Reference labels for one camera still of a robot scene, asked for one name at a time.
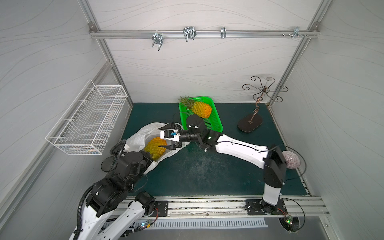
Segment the white plastic bag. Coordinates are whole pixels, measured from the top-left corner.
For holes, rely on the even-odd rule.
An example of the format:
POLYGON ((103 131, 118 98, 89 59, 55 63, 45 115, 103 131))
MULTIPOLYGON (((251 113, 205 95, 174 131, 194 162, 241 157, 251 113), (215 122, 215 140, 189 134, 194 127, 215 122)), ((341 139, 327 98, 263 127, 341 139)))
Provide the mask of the white plastic bag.
MULTIPOLYGON (((139 152, 140 150, 144 150, 145 146, 147 145, 147 143, 149 143, 150 140, 156 137, 160 137, 161 131, 159 130, 159 128, 164 127, 165 125, 165 123, 150 123, 142 127, 140 130, 138 130, 135 134, 133 134, 130 138, 127 139, 125 145, 125 152, 139 152)), ((189 144, 189 142, 182 143, 181 148, 177 148, 173 151, 165 149, 165 153, 160 158, 153 161, 150 166, 146 169, 144 174, 148 174, 150 171, 154 170, 161 161, 175 155, 189 144)))

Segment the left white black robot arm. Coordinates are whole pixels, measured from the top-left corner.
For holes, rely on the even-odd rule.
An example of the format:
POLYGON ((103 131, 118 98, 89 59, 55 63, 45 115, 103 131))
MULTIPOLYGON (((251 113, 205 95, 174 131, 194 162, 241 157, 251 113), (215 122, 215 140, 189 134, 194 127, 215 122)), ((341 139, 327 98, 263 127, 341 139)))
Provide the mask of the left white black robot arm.
POLYGON ((77 209, 77 226, 70 237, 72 240, 118 240, 155 223, 155 220, 149 220, 131 230, 130 226, 141 217, 159 216, 156 199, 142 191, 123 214, 104 228, 111 213, 134 191, 135 185, 155 159, 154 152, 148 150, 126 153, 125 144, 126 141, 122 140, 111 149, 110 153, 115 158, 112 170, 82 195, 77 209))

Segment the orange pineapple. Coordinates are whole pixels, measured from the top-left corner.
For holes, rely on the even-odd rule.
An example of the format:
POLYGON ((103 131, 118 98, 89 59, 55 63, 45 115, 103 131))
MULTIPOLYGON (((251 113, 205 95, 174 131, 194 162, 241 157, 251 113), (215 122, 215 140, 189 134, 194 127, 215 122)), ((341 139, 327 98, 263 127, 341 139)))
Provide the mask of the orange pineapple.
POLYGON ((202 119, 208 119, 212 113, 212 107, 210 105, 195 101, 189 97, 180 97, 179 103, 202 119))

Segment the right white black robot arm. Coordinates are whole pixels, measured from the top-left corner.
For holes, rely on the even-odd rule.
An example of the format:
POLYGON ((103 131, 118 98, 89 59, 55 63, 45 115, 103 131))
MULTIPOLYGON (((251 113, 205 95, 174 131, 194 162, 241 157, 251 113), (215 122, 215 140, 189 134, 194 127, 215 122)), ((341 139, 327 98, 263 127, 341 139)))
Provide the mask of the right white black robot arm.
POLYGON ((177 123, 168 123, 159 128, 160 138, 171 141, 168 150, 176 150, 182 143, 196 142, 203 150, 234 156, 247 161, 264 171, 264 193, 260 201, 261 211, 272 215, 278 209, 282 187, 286 182, 287 161, 279 146, 268 148, 235 140, 227 135, 209 130, 202 118, 192 115, 187 118, 187 129, 177 123))

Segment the green plastic basket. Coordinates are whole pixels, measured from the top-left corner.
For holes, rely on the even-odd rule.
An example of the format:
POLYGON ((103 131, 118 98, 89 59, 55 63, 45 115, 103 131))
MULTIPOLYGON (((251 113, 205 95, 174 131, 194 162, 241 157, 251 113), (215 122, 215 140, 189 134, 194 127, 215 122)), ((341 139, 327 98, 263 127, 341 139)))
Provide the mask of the green plastic basket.
POLYGON ((216 106, 209 97, 179 97, 179 111, 184 129, 187 128, 187 118, 197 115, 204 120, 209 130, 223 131, 223 125, 216 106))

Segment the yellow pineapple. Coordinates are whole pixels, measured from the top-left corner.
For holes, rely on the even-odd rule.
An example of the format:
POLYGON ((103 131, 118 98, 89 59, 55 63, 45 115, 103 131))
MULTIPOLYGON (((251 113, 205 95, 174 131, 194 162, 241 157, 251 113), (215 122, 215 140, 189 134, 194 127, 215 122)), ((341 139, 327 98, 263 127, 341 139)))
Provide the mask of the yellow pineapple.
POLYGON ((146 153, 149 153, 153 161, 157 162, 159 158, 165 154, 166 148, 164 148, 163 146, 166 145, 166 140, 163 140, 160 137, 156 137, 147 143, 144 148, 144 151, 146 153))

